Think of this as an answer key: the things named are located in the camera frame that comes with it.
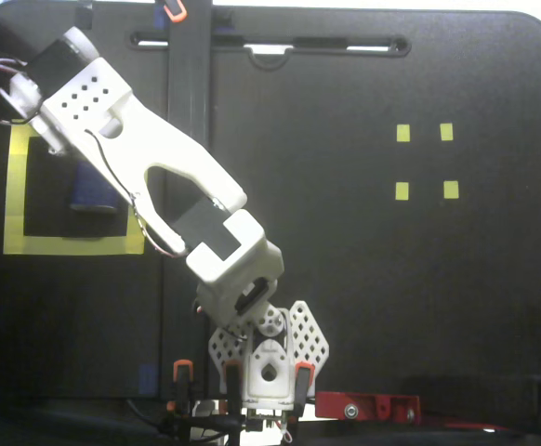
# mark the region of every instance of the electrical wire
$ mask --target electrical wire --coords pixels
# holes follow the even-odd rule
[[[279,427],[279,430],[283,434],[283,439],[285,443],[291,443],[293,441],[293,437],[291,436],[289,431],[287,429],[283,429],[283,427],[281,426],[281,423],[279,423],[278,421],[275,421],[274,424],[277,425],[277,427]]]
[[[23,60],[10,57],[9,55],[7,55],[5,53],[1,53],[1,52],[0,52],[0,62],[2,62],[2,63],[0,63],[0,72],[6,72],[8,74],[18,74],[20,71],[16,70],[15,68],[8,67],[7,65],[3,65],[3,63],[13,63],[13,64],[20,65],[21,67],[24,67],[26,65],[26,62],[24,62]],[[0,125],[12,126],[12,125],[25,125],[25,124],[28,124],[29,121],[31,121],[39,113],[39,110],[40,110],[42,104],[43,104],[43,101],[39,103],[36,110],[33,113],[31,113],[29,115],[29,117],[27,117],[26,119],[19,120],[19,121],[16,121],[16,122],[8,121],[6,119],[0,119]]]
[[[238,341],[240,342],[245,342],[248,340],[247,337],[241,337],[241,336],[238,336],[237,334],[234,334],[232,332],[230,332],[227,328],[225,327],[221,327],[221,330],[223,330],[225,333],[227,333],[229,336],[231,337],[234,337],[235,339],[237,339]]]
[[[155,427],[155,428],[159,428],[159,423],[151,420],[151,418],[149,418],[147,415],[145,415],[144,413],[142,413],[139,408],[136,406],[136,404],[134,403],[134,401],[132,400],[126,400],[125,401],[126,404],[128,405],[128,407],[130,408],[130,410],[132,411],[132,413],[140,420],[142,421],[143,423],[146,423],[147,425],[149,426],[152,426],[152,427]]]
[[[9,74],[19,74],[22,71],[17,70],[16,68],[8,67],[7,65],[0,64],[0,72],[7,72]]]
[[[105,164],[105,167],[107,167],[107,170],[110,171],[110,174],[112,174],[113,179],[120,185],[120,187],[124,190],[125,194],[128,196],[130,200],[130,204],[132,205],[132,210],[134,212],[134,217],[136,218],[137,222],[139,223],[140,230],[142,231],[142,235],[149,241],[149,243],[152,245],[155,251],[157,251],[159,254],[162,254],[164,256],[168,256],[171,258],[179,258],[184,257],[185,255],[178,255],[178,254],[172,254],[165,249],[163,249],[157,242],[151,237],[149,232],[147,231],[147,228],[142,223],[142,217],[139,214],[139,210],[137,209],[136,204],[136,195],[131,193],[130,190],[124,186],[122,181],[120,181],[120,178],[118,178],[117,175],[115,175],[115,172],[113,172],[112,167],[110,166],[109,162],[107,161],[107,158],[105,156],[105,152],[103,151],[103,147],[101,146],[101,142],[99,141],[99,138],[95,136],[93,132],[91,132],[88,128],[85,129],[85,133],[93,137],[95,139],[95,142],[97,142],[97,147],[99,149],[99,154],[101,155],[101,160],[103,160],[103,163]]]
[[[209,441],[215,441],[216,439],[222,439],[226,435],[228,435],[228,434],[226,434],[224,432],[219,432],[218,434],[211,435],[209,437],[202,437],[201,439],[193,439],[193,440],[189,441],[189,443],[207,443]]]

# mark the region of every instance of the yellow tape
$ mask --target yellow tape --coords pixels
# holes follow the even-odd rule
[[[29,138],[34,136],[37,135],[29,125],[15,125],[10,132],[4,217],[4,254],[31,256],[143,254],[144,237],[131,208],[128,208],[126,236],[73,239],[24,235],[27,155],[29,153]]]
[[[397,142],[411,141],[411,126],[409,124],[397,125]]]
[[[394,199],[399,201],[409,200],[409,183],[397,183]]]
[[[444,198],[446,200],[457,200],[458,197],[458,181],[444,181]]]
[[[440,136],[442,141],[454,140],[453,125],[452,124],[440,124]]]

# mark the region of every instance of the blue object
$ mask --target blue object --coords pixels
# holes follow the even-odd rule
[[[74,180],[71,209],[78,212],[115,214],[120,197],[116,189],[89,161],[79,161]]]

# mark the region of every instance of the white lattice bracket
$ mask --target white lattice bracket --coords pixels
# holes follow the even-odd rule
[[[313,397],[316,393],[316,377],[328,360],[328,342],[303,300],[298,300],[293,304],[289,310],[289,321],[293,333],[296,364],[304,361],[315,367],[312,383],[308,389],[308,396]]]
[[[221,393],[227,393],[223,366],[230,360],[244,361],[246,338],[247,334],[243,328],[232,325],[226,330],[217,328],[208,340],[208,354],[217,368]]]

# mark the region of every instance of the red bracket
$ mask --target red bracket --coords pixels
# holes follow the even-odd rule
[[[419,397],[316,392],[316,416],[337,420],[421,423]]]

